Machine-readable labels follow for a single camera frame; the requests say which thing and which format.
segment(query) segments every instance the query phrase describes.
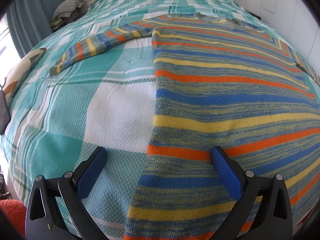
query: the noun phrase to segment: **curtain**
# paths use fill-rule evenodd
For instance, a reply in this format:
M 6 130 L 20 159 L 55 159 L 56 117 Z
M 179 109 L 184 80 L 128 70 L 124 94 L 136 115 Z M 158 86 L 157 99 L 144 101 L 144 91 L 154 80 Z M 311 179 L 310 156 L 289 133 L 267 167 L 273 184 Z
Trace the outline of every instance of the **curtain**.
M 52 15 L 64 0 L 15 0 L 7 11 L 9 31 L 19 56 L 52 34 Z

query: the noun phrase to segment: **window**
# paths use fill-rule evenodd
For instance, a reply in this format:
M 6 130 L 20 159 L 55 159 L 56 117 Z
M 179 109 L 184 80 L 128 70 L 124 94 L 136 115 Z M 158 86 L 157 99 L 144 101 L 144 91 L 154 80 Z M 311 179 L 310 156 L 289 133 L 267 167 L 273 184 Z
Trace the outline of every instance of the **window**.
M 20 57 L 13 44 L 6 16 L 0 21 L 0 85 L 9 71 L 20 61 Z

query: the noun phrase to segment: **striped sweater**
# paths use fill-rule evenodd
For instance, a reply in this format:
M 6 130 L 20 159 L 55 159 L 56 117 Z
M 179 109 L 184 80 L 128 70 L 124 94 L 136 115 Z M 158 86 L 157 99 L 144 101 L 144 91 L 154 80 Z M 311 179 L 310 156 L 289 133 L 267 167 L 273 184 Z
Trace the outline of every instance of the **striped sweater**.
M 244 170 L 282 174 L 296 222 L 320 187 L 320 101 L 314 87 L 320 79 L 312 67 L 260 28 L 197 14 L 159 16 L 87 38 L 70 47 L 50 75 L 150 36 L 154 124 L 125 239 L 212 236 L 235 203 L 210 162 L 215 145 Z M 258 206 L 259 199 L 243 232 Z

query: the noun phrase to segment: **bedspread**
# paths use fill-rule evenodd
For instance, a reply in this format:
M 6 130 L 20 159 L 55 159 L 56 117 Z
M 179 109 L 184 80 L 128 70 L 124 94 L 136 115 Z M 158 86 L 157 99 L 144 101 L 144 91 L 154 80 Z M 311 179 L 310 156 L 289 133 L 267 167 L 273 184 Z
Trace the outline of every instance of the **bedspread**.
M 11 104 L 12 121 L 1 137 L 1 148 L 24 203 L 36 175 L 59 177 L 74 170 L 97 146 L 104 146 L 107 165 L 83 203 L 108 237 L 123 237 L 152 131 L 156 83 L 151 39 L 118 45 L 52 78 L 49 67 L 87 37 L 157 15 L 195 12 L 238 18 L 286 42 L 232 0 L 98 0 L 86 16 L 36 46 L 46 47 L 47 52 Z M 304 82 L 318 93 L 319 86 L 308 77 Z M 296 220 L 308 208 L 301 205 Z

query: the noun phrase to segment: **pillow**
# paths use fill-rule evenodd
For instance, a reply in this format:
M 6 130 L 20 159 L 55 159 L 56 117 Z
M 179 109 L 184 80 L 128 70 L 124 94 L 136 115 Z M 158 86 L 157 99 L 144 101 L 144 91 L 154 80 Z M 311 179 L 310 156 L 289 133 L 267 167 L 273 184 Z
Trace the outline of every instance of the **pillow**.
M 5 84 L 2 88 L 8 108 L 15 93 L 17 92 L 23 81 L 26 79 L 30 71 L 33 69 L 33 67 L 37 64 L 39 59 L 41 59 L 45 51 L 46 48 L 40 48 L 29 52 L 19 61 L 17 65 L 13 67 L 12 70 L 10 70 L 9 74 L 6 77 Z

